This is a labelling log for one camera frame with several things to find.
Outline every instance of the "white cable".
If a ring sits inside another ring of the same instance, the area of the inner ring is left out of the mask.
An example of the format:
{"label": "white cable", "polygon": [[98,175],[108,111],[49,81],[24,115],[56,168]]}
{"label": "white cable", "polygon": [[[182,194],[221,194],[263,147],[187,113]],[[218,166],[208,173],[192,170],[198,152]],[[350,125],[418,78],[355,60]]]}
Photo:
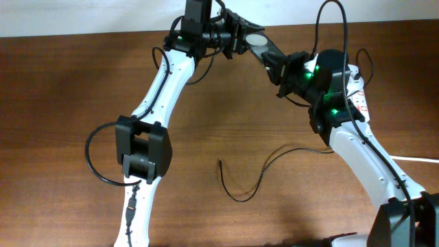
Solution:
{"label": "white cable", "polygon": [[390,156],[390,158],[400,161],[419,161],[419,162],[439,163],[439,160],[435,160],[432,158],[412,158],[412,157],[402,157],[402,156]]}

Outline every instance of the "wooden tabletop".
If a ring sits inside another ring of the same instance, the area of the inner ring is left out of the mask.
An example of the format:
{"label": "wooden tabletop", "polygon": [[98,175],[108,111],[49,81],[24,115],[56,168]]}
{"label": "wooden tabletop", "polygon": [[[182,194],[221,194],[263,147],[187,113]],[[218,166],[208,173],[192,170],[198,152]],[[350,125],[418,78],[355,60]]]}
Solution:
{"label": "wooden tabletop", "polygon": [[[362,47],[374,62],[366,96],[381,145],[392,155],[438,158],[439,21],[348,27],[351,63]],[[156,75],[151,48],[166,34],[0,39],[0,246],[112,246],[123,189],[91,173],[84,142],[98,125],[138,106]],[[266,34],[285,54],[313,47],[313,25],[269,27]],[[342,34],[340,24],[322,25],[319,50],[341,49]],[[367,78],[368,61],[360,63]],[[183,89],[169,124],[174,156],[154,198],[152,246],[263,246],[368,233],[372,204],[336,154],[280,158],[247,203],[224,192],[218,158],[231,193],[245,198],[275,152],[326,149],[307,109],[277,91],[250,52],[218,56],[201,83]],[[92,142],[96,168],[122,180],[115,152],[114,129]],[[398,164],[439,192],[439,165]]]}

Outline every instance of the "wooden table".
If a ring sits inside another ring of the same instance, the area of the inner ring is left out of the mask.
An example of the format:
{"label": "wooden table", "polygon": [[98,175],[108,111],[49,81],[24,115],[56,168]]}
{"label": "wooden table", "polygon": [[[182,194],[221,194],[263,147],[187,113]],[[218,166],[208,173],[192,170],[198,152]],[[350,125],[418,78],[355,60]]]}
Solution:
{"label": "wooden table", "polygon": [[[349,25],[351,63],[361,47],[374,60],[366,90],[370,125],[390,154],[438,158],[438,30],[438,21]],[[269,27],[266,34],[286,54],[311,51],[314,26]],[[0,39],[0,246],[114,243],[123,189],[91,173],[84,142],[96,126],[138,106],[156,75],[150,49],[165,35]],[[321,26],[319,49],[328,48],[342,48],[341,25]],[[364,57],[361,67],[367,78]],[[218,56],[201,83],[183,90],[169,125],[174,157],[152,209],[152,246],[263,246],[368,233],[372,204],[335,154],[281,158],[245,204],[222,189],[218,158],[231,192],[244,197],[274,151],[325,150],[307,109],[277,91],[250,52]],[[122,179],[113,129],[93,140],[91,155],[104,175]],[[439,192],[437,164],[398,163]]]}

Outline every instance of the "black bracket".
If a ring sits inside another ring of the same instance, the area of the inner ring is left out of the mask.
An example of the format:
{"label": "black bracket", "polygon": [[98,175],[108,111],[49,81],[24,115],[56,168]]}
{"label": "black bracket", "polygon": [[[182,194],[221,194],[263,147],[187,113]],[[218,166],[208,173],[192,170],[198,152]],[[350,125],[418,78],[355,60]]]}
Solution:
{"label": "black bracket", "polygon": [[[172,146],[167,129],[154,124],[133,121],[120,116],[116,125],[117,162],[125,177],[131,175],[146,179],[148,184],[163,177],[172,159]],[[138,137],[148,133],[147,139]]]}

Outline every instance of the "white background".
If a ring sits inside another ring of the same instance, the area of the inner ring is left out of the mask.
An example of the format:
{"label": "white background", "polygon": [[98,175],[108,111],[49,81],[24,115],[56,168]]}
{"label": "white background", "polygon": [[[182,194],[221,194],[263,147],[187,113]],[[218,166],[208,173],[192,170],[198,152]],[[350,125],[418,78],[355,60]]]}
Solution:
{"label": "white background", "polygon": [[[323,0],[223,0],[259,25],[310,24]],[[439,18],[439,0],[342,0],[348,22]],[[0,36],[168,30],[185,0],[0,0]],[[328,4],[322,23],[340,22]]]}

